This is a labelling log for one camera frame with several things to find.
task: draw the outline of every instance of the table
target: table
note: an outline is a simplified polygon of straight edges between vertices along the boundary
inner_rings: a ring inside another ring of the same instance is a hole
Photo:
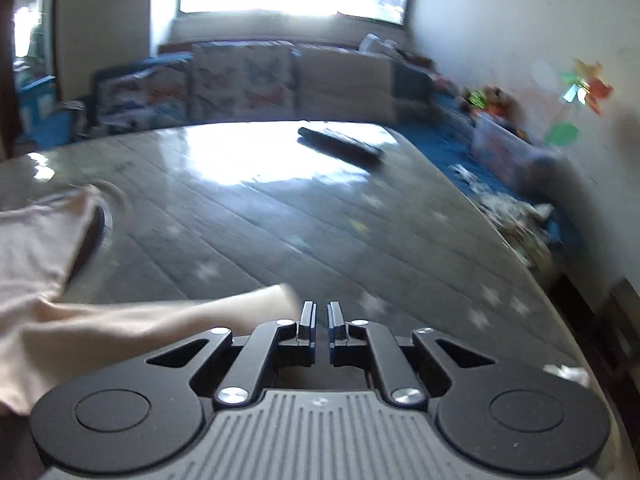
[[[0,206],[71,184],[103,190],[112,229],[60,301],[210,300],[287,282],[318,304],[321,327],[339,301],[347,320],[396,335],[429,325],[535,367],[578,365],[530,274],[404,137],[341,126],[384,150],[369,172],[300,144],[300,125],[209,124],[27,155],[0,164]],[[322,373],[283,382],[363,386],[359,371],[328,367],[322,341],[318,353]]]

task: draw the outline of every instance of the window frame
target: window frame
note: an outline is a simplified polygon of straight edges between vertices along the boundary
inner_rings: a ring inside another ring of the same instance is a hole
[[[175,1],[175,19],[177,20],[188,20],[192,17],[203,17],[203,16],[215,16],[215,15],[219,15],[219,14],[232,14],[235,11],[220,11],[220,12],[215,12],[213,10],[201,10],[198,12],[183,12],[182,10],[180,10],[180,3],[182,0],[176,0]],[[353,16],[352,14],[343,14],[342,12],[337,12],[336,14],[332,14],[331,16],[327,16],[328,18],[347,18],[350,20],[357,20],[359,22],[367,22],[367,23],[377,23],[380,25],[385,25],[385,26],[389,26],[389,27],[393,27],[393,28],[402,28],[405,29],[408,27],[408,23],[411,21],[410,19],[410,9],[412,8],[412,1],[413,0],[406,0],[406,5],[404,6],[404,13],[402,14],[402,22],[401,23],[394,23],[394,22],[388,22],[386,20],[380,20],[378,18],[367,18],[365,16]],[[239,10],[237,11],[238,13],[240,12],[250,12],[250,11],[244,11],[244,10]],[[277,11],[261,11],[258,10],[257,12],[277,12]]]

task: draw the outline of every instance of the silver screw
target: silver screw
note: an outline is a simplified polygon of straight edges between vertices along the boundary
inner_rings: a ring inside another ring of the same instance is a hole
[[[391,398],[398,404],[419,404],[424,394],[416,388],[398,388],[391,393]]]
[[[225,404],[240,404],[249,398],[249,392],[237,386],[228,386],[218,392],[218,400]]]

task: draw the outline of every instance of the sofa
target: sofa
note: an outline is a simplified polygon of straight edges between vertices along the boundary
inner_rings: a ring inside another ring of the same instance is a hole
[[[225,41],[100,70],[84,102],[89,124],[119,134],[229,121],[392,125],[432,94],[425,70],[383,54]]]

